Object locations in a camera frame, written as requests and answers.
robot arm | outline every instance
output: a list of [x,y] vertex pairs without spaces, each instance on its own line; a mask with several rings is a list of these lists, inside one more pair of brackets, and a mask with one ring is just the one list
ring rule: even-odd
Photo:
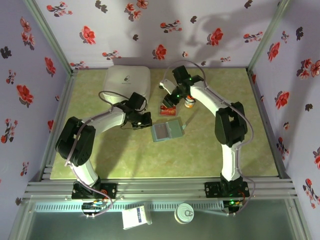
[[108,129],[124,125],[127,122],[132,124],[132,129],[134,130],[151,126],[151,113],[138,112],[145,100],[143,96],[134,92],[129,100],[114,104],[111,112],[102,113],[84,120],[76,117],[71,117],[67,120],[55,146],[56,151],[65,160],[72,150],[76,135],[82,125],[88,120],[94,119],[81,130],[74,151],[71,154],[70,162],[68,162],[77,180],[81,180],[89,187],[100,190],[100,178],[89,160],[94,139]]
[[244,115],[244,108],[240,102],[231,103],[206,86],[204,79],[198,75],[190,76],[184,66],[172,71],[178,84],[164,79],[159,84],[168,94],[163,99],[163,104],[171,108],[181,99],[191,96],[205,105],[215,116],[215,135],[222,145],[223,167],[221,171],[220,192],[223,196],[230,196],[247,186],[237,170],[237,157],[239,150],[236,147],[244,140],[247,133],[247,124],[227,104],[237,109]]

tin can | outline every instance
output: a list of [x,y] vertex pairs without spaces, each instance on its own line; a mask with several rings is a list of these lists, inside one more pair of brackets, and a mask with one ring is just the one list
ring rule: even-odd
[[190,223],[194,215],[194,209],[187,203],[180,204],[174,211],[174,218],[180,224]]
[[192,107],[195,105],[195,102],[196,102],[196,100],[195,100],[192,96],[188,95],[188,96],[185,98],[184,105],[185,105],[188,109],[190,109],[190,108],[192,108]]

floral wallpaper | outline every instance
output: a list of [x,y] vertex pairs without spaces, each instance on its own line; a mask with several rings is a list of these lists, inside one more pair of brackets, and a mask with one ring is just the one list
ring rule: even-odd
[[205,67],[247,67],[279,0],[36,3],[72,68],[164,68],[184,58]]
[[320,236],[319,10],[317,0],[292,1],[252,76],[313,239]]
[[0,15],[0,239],[6,240],[27,183],[39,173],[67,73],[23,1],[2,2]]

orange bottle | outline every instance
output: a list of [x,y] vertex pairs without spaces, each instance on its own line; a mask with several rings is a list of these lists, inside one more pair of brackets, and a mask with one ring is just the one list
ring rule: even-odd
[[195,105],[195,102],[196,102],[196,100],[195,100],[192,96],[188,95],[188,96],[185,98],[184,105],[185,105],[188,109],[190,109],[190,108],[192,108],[192,107]]

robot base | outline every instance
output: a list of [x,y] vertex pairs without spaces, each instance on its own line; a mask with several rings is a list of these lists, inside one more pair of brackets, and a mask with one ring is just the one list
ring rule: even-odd
[[[117,194],[117,184],[116,183],[101,183],[100,178],[97,182],[92,186],[93,189],[98,191],[102,191],[107,194],[111,199],[116,199]],[[85,186],[83,186],[80,182],[75,181],[73,183],[73,190],[71,198],[73,200],[82,200],[82,199],[104,199],[105,196],[96,193]]]
[[250,196],[248,183],[242,177],[234,181],[227,181],[222,175],[220,182],[204,183],[206,198],[247,198]]

